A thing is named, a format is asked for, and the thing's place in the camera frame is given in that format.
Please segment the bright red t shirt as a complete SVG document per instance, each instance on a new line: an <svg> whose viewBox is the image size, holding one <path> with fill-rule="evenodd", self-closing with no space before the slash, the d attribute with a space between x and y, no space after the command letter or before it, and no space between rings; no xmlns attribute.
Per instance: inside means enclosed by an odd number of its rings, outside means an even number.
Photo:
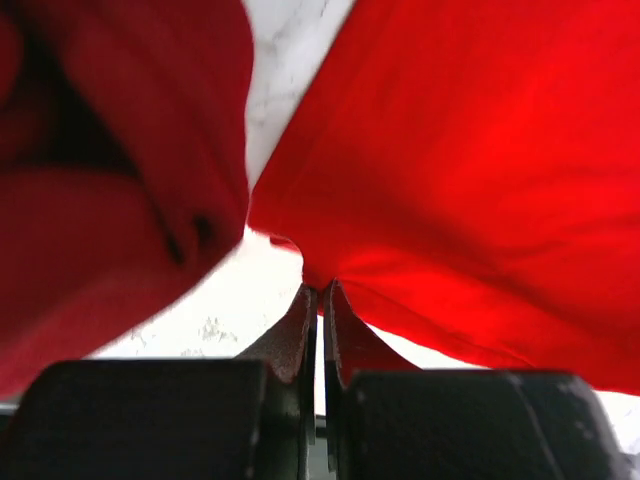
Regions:
<svg viewBox="0 0 640 480"><path fill-rule="evenodd" d="M250 226L366 322L639 391L639 5L359 1Z"/></svg>

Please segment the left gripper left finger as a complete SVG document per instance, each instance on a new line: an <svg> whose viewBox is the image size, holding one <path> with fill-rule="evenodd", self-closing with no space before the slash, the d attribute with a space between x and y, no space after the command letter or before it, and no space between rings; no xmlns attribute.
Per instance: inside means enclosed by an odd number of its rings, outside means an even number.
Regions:
<svg viewBox="0 0 640 480"><path fill-rule="evenodd" d="M302 284L285 314L236 359L264 361L280 381L292 383L304 364L316 307L316 292Z"/></svg>

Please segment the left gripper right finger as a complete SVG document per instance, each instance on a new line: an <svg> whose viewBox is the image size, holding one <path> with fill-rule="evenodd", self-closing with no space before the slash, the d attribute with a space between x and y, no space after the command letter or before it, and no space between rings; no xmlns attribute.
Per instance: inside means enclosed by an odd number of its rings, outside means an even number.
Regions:
<svg viewBox="0 0 640 480"><path fill-rule="evenodd" d="M363 372L420 371L354 312L338 280L325 288L323 302L325 360L335 371L341 389L346 389Z"/></svg>

